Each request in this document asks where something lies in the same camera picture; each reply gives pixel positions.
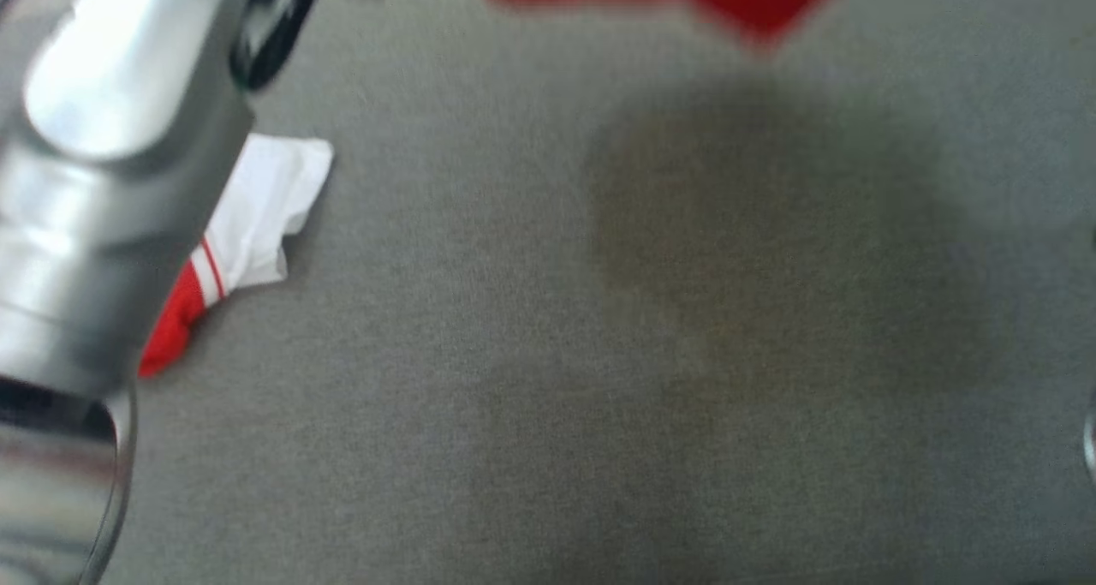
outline gray fabric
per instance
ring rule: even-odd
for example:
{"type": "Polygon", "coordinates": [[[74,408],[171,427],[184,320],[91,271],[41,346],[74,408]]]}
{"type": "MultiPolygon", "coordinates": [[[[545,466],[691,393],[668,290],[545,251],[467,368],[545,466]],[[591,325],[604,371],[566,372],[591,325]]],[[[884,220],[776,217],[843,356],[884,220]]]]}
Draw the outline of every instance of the gray fabric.
{"type": "Polygon", "coordinates": [[[333,179],[141,386],[106,583],[1096,574],[1094,25],[323,3],[259,113],[333,179]]]}

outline red stripe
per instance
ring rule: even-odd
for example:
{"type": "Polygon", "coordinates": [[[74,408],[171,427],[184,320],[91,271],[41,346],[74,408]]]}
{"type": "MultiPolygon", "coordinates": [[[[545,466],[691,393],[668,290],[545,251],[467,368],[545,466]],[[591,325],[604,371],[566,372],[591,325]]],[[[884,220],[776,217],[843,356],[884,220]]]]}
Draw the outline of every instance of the red stripe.
{"type": "Polygon", "coordinates": [[[209,242],[206,241],[205,237],[202,237],[202,250],[206,253],[206,260],[209,262],[209,269],[213,272],[213,280],[217,282],[217,300],[225,297],[225,285],[220,282],[220,272],[217,269],[217,263],[213,261],[213,252],[209,250],[209,242]]]}

